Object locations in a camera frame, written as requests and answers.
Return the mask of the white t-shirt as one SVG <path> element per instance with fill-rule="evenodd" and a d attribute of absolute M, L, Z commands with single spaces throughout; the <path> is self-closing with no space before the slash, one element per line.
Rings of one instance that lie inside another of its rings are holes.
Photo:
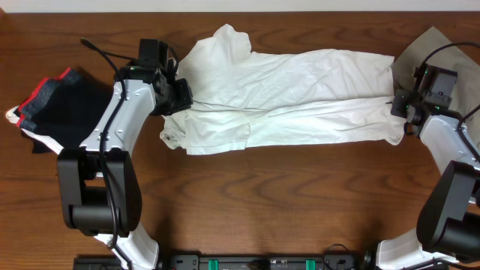
<path fill-rule="evenodd" d="M 164 119 L 160 138 L 189 155 L 261 146 L 384 140 L 397 145 L 404 122 L 390 112 L 390 55 L 343 49 L 254 52 L 248 34 L 223 25 L 181 60 L 190 109 Z"/>

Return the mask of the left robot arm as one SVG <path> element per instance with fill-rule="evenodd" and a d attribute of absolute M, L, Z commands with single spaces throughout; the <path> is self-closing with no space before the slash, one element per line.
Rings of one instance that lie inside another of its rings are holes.
<path fill-rule="evenodd" d="M 121 269 L 161 266 L 160 246 L 140 221 L 143 201 L 131 159 L 143 124 L 149 116 L 171 116 L 192 104 L 186 79 L 160 68 L 122 67 L 94 130 L 58 155 L 66 226 L 107 245 Z"/>

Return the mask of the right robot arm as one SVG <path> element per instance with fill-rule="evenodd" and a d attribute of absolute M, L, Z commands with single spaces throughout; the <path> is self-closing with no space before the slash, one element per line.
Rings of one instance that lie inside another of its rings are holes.
<path fill-rule="evenodd" d="M 427 146 L 441 174 L 414 229 L 381 241 L 364 258 L 367 269 L 478 269 L 479 150 L 465 119 L 445 106 L 429 103 L 414 91 L 399 90 L 391 114 Z"/>

